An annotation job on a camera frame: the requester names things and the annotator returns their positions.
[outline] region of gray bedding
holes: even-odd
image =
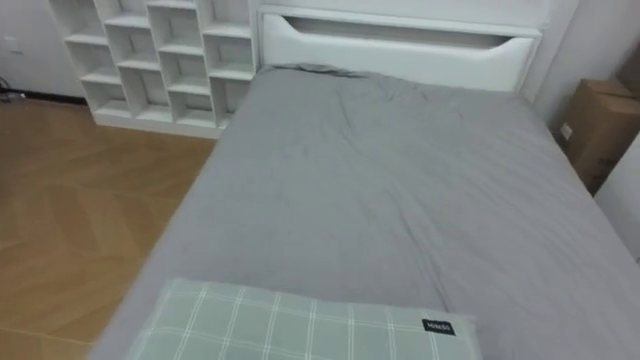
[[[640,269],[516,95],[263,71],[91,358],[175,277],[473,315],[488,360],[640,357]]]

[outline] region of cardboard box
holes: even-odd
[[[640,103],[616,81],[583,80],[560,124],[560,146],[595,195],[640,132]]]

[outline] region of pillow label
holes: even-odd
[[[422,319],[424,331],[456,336],[453,326],[448,321]]]

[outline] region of headboard shelf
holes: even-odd
[[[313,63],[424,84],[518,92],[535,29],[260,7],[261,65]]]

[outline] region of green plaid pillow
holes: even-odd
[[[314,300],[174,280],[131,360],[481,360],[474,321],[426,309]]]

